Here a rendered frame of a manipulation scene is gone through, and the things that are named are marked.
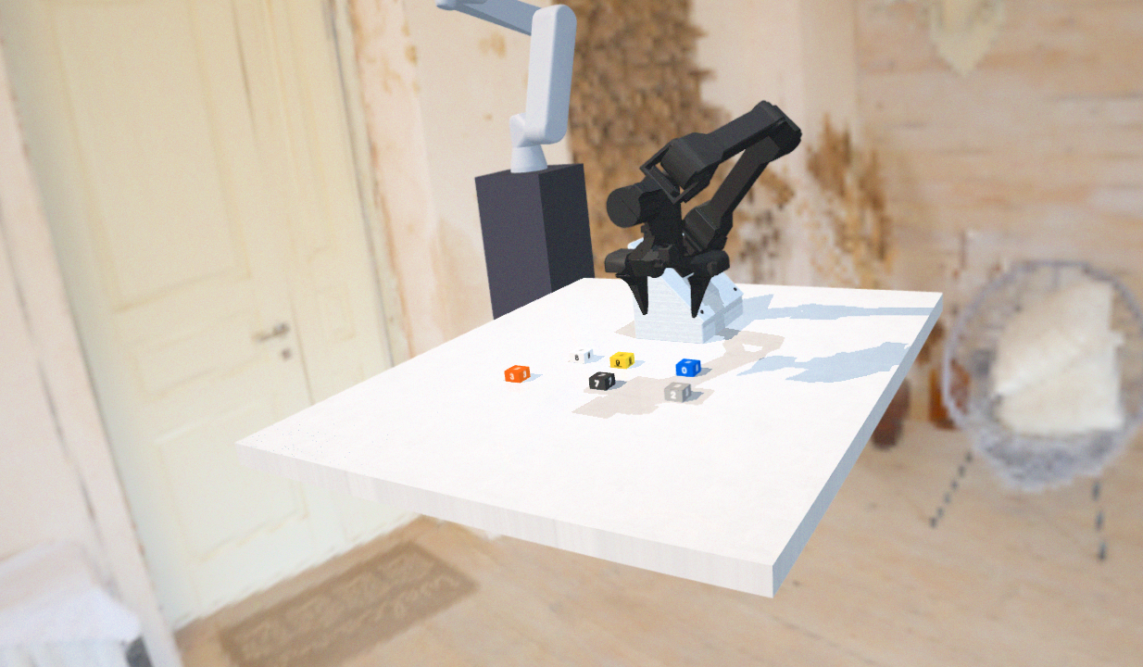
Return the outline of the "blue block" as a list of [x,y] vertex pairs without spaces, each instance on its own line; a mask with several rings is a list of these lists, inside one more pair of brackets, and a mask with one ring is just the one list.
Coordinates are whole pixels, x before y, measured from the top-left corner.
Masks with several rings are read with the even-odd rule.
[[694,377],[701,371],[701,360],[684,359],[676,364],[676,375]]

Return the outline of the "yellow block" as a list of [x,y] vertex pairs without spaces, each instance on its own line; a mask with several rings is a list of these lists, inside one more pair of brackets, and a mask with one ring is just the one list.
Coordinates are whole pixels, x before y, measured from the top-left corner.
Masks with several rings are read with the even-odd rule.
[[628,369],[628,367],[634,365],[634,353],[617,353],[609,360],[612,368]]

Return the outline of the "orange block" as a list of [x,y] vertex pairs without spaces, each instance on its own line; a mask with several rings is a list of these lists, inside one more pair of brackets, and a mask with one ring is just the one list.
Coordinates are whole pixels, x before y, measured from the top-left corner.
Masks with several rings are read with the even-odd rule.
[[530,368],[526,365],[512,365],[505,373],[505,380],[507,383],[523,383],[530,375]]

